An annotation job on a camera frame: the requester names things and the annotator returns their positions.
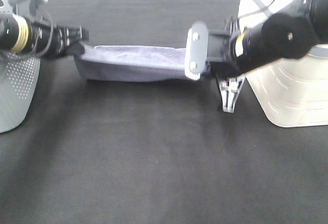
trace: black fabric surface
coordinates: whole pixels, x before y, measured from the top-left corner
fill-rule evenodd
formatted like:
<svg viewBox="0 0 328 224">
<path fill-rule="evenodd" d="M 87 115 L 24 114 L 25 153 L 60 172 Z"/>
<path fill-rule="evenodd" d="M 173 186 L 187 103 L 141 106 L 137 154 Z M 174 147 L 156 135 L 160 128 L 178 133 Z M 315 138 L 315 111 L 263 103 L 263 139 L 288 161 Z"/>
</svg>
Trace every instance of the black fabric surface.
<svg viewBox="0 0 328 224">
<path fill-rule="evenodd" d="M 50 0 L 91 45 L 184 47 L 239 0 Z M 245 84 L 85 81 L 42 62 L 24 123 L 0 135 L 0 223 L 328 223 L 328 129 L 271 124 Z"/>
</svg>

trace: bolt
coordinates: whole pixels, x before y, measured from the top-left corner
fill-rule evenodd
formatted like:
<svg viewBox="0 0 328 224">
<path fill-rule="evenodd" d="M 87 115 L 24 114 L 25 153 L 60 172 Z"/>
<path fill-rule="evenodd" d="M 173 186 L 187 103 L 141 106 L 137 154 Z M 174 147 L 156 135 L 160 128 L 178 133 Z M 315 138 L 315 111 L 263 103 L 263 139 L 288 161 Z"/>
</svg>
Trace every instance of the bolt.
<svg viewBox="0 0 328 224">
<path fill-rule="evenodd" d="M 292 41 L 293 40 L 293 34 L 292 33 L 288 33 L 288 35 L 287 35 L 287 38 L 288 38 L 288 40 L 289 41 Z"/>
<path fill-rule="evenodd" d="M 199 34 L 198 33 L 193 33 L 193 41 L 199 40 Z"/>
<path fill-rule="evenodd" d="M 191 70 L 194 70 L 194 69 L 196 69 L 197 68 L 197 64 L 195 63 L 195 62 L 191 62 L 190 63 L 190 69 Z"/>
</svg>

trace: white container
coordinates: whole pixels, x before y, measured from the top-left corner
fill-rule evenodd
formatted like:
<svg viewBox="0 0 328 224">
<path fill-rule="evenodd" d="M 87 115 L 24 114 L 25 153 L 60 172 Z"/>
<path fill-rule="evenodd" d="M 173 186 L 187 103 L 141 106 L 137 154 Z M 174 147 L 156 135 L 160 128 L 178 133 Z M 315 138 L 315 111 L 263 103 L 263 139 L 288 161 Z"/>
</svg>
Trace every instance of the white container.
<svg viewBox="0 0 328 224">
<path fill-rule="evenodd" d="M 240 0 L 239 15 L 272 0 Z M 240 20 L 253 27 L 293 0 L 276 0 L 269 11 Z M 328 125 L 328 45 L 315 46 L 300 60 L 281 59 L 246 74 L 267 118 L 280 127 Z"/>
</svg>

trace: perforated panel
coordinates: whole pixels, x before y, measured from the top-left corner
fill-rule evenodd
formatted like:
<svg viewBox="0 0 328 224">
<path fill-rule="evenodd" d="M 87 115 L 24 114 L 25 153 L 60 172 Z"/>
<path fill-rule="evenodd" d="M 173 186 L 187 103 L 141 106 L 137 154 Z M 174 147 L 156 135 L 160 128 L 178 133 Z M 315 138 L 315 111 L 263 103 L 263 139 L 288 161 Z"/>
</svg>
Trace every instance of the perforated panel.
<svg viewBox="0 0 328 224">
<path fill-rule="evenodd" d="M 8 79 L 19 99 L 26 99 L 31 90 L 37 66 L 36 58 L 7 63 Z"/>
</svg>

